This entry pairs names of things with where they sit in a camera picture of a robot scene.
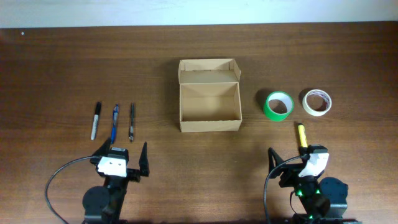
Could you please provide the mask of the yellow highlighter marker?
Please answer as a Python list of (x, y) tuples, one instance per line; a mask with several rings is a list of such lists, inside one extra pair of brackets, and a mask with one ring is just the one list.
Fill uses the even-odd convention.
[(308, 142), (307, 142), (307, 135), (305, 132), (305, 126), (302, 123), (299, 123), (297, 127), (298, 127), (298, 136), (300, 140), (300, 147), (307, 148)]

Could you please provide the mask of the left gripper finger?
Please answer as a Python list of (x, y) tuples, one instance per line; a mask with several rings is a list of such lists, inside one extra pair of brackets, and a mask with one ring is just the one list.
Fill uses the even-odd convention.
[(140, 176), (148, 177), (150, 174), (149, 160), (147, 157), (147, 143), (145, 142), (142, 147), (142, 152), (139, 158)]
[(102, 146), (97, 149), (92, 156), (107, 156), (111, 147), (111, 138), (107, 138)]

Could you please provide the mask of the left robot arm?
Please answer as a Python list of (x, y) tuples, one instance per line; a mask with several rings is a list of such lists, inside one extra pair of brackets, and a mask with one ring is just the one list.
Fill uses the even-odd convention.
[(119, 220), (128, 183), (140, 182), (141, 177), (150, 174), (147, 158), (147, 144), (142, 147), (139, 168), (128, 168), (129, 152), (127, 149), (113, 147), (107, 139), (90, 159), (104, 184), (86, 191), (82, 205), (85, 209), (83, 223), (120, 223)]

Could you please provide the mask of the beige masking tape roll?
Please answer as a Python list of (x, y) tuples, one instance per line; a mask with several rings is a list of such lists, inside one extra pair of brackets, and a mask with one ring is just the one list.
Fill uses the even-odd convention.
[(330, 111), (332, 100), (327, 92), (313, 89), (308, 91), (303, 97), (302, 106), (312, 116), (323, 116)]

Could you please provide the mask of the black and grey marker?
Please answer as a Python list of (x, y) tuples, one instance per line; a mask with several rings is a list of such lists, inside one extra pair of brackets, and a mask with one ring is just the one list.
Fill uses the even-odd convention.
[(97, 132), (97, 128), (98, 128), (98, 121), (99, 121), (100, 113), (101, 113), (101, 102), (99, 101), (96, 104), (95, 113), (94, 113), (94, 117), (93, 117), (93, 125), (92, 125), (91, 135), (90, 135), (90, 139), (92, 141), (95, 140), (95, 138), (96, 138), (96, 132)]

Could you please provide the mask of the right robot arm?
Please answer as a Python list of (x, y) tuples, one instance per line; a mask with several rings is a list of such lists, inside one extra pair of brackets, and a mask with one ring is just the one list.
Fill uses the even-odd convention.
[(328, 162), (328, 149), (321, 145), (299, 148), (299, 156), (283, 160), (273, 148), (268, 149), (269, 174), (264, 183), (277, 177), (279, 187), (293, 188), (290, 198), (298, 197), (305, 213), (295, 212), (293, 223), (358, 223), (344, 219), (348, 208), (348, 185), (334, 177), (319, 178)]

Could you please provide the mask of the green tape roll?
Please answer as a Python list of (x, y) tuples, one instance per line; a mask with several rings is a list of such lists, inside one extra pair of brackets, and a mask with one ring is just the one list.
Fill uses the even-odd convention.
[(283, 121), (294, 109), (292, 97), (284, 91), (274, 91), (266, 98), (263, 112), (271, 121)]

